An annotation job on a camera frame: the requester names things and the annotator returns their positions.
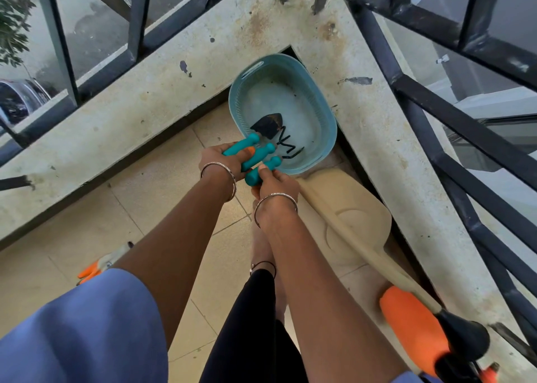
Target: hand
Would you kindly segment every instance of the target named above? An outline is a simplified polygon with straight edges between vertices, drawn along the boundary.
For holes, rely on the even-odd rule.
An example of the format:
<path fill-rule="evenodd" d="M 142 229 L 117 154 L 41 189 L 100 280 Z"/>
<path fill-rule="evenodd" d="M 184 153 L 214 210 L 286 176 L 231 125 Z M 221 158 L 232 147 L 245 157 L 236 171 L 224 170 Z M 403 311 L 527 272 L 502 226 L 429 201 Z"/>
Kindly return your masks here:
<path fill-rule="evenodd" d="M 295 179 L 279 170 L 271 172 L 265 164 L 260 164 L 258 171 L 259 177 L 263 180 L 263 183 L 252 187 L 252 195 L 257 199 L 257 203 L 259 203 L 259 200 L 265 196 L 276 192 L 286 193 L 298 202 L 300 185 Z M 261 220 L 261 217 L 265 215 L 265 212 L 272 210 L 272 208 L 280 210 L 288 207 L 293 211 L 295 210 L 294 204 L 288 198 L 284 196 L 272 196 L 265 200 L 259 207 L 257 218 L 258 220 Z"/>
<path fill-rule="evenodd" d="M 241 172 L 241 164 L 243 162 L 248 161 L 252 155 L 252 148 L 247 147 L 241 151 L 239 151 L 235 155 L 225 156 L 222 153 L 230 148 L 235 143 L 228 143 L 228 144 L 220 144 L 215 145 L 214 147 L 208 147 L 205 148 L 201 152 L 201 161 L 199 163 L 199 169 L 200 171 L 203 169 L 203 167 L 208 164 L 209 162 L 219 162 L 221 164 L 224 164 L 226 167 L 228 167 L 233 175 L 235 176 L 235 180 L 239 182 L 241 179 L 244 179 L 247 172 Z M 219 176 L 222 179 L 225 180 L 227 178 L 229 182 L 232 183 L 231 176 L 229 173 L 218 165 L 209 165 L 207 168 L 205 168 L 204 171 L 204 177 L 205 176 Z"/>

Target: teal handle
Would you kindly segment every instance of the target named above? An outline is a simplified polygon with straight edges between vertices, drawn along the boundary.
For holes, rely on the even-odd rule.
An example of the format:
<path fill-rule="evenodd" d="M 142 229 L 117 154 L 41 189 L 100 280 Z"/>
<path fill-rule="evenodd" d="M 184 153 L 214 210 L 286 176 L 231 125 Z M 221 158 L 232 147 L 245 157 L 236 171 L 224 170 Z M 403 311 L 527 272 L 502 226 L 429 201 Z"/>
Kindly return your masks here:
<path fill-rule="evenodd" d="M 248 137 L 246 137 L 244 140 L 240 140 L 238 143 L 226 149 L 222 154 L 224 154 L 225 156 L 235 155 L 240 150 L 245 149 L 246 147 L 250 147 L 254 144 L 257 144 L 258 142 L 259 142 L 259 136 L 256 133 L 252 133 Z"/>
<path fill-rule="evenodd" d="M 246 172 L 258 162 L 263 161 L 267 155 L 276 151 L 276 147 L 272 143 L 268 143 L 265 147 L 258 148 L 256 153 L 248 161 L 243 162 L 241 165 L 241 172 Z"/>
<path fill-rule="evenodd" d="M 273 171 L 277 166 L 281 165 L 281 158 L 277 157 L 277 156 L 274 156 L 274 157 L 272 157 L 270 159 L 270 161 L 267 161 L 264 164 L 267 166 L 268 169 Z M 259 172 L 258 172 L 257 168 L 253 169 L 252 171 L 250 171 L 250 172 L 248 172 L 246 174 L 245 181 L 250 186 L 255 186 L 255 185 L 260 184 L 261 182 L 263 182 L 261 180 L 261 178 L 259 177 Z"/>

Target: car windshield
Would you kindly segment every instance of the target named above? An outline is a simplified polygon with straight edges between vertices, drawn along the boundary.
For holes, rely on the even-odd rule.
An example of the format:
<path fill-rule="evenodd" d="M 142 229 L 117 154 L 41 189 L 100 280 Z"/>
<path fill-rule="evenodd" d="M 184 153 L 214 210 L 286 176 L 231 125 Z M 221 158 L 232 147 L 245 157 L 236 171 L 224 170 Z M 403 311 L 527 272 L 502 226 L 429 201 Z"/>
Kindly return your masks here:
<path fill-rule="evenodd" d="M 28 108 L 15 90 L 0 82 L 0 108 L 7 118 L 7 123 L 14 126 L 28 117 Z"/>

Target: tiled floor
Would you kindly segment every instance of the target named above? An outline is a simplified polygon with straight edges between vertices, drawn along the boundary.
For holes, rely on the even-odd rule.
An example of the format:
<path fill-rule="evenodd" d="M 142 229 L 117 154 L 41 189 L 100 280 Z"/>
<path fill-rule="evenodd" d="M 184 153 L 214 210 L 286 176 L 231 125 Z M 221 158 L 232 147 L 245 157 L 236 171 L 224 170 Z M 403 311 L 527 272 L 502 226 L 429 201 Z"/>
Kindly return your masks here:
<path fill-rule="evenodd" d="M 91 262 L 151 230 L 198 180 L 203 147 L 240 139 L 224 104 L 0 252 L 0 335 L 73 288 L 77 273 Z M 315 170 L 330 166 L 352 172 L 338 149 Z M 218 218 L 169 351 L 170 381 L 198 381 L 248 278 L 252 199 L 249 187 L 239 183 L 236 198 L 224 205 Z M 386 280 L 368 265 L 336 270 L 353 297 L 399 347 L 377 305 Z M 286 325 L 295 338 L 291 320 Z"/>

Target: blue basket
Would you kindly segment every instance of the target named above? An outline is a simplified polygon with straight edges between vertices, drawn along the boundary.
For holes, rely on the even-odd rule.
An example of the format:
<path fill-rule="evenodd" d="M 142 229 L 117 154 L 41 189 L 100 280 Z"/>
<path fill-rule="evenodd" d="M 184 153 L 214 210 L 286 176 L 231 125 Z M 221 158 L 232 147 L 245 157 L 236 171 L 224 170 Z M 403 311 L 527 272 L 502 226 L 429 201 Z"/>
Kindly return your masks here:
<path fill-rule="evenodd" d="M 238 129 L 246 137 L 250 128 L 265 115 L 280 113 L 286 127 L 287 144 L 280 145 L 273 155 L 292 155 L 282 159 L 279 170 L 289 175 L 299 174 L 322 161 L 336 143 L 337 124 L 323 94 L 305 67 L 295 58 L 283 54 L 262 57 L 252 63 L 235 79 L 229 91 L 229 109 Z M 264 144 L 276 144 L 264 138 Z"/>

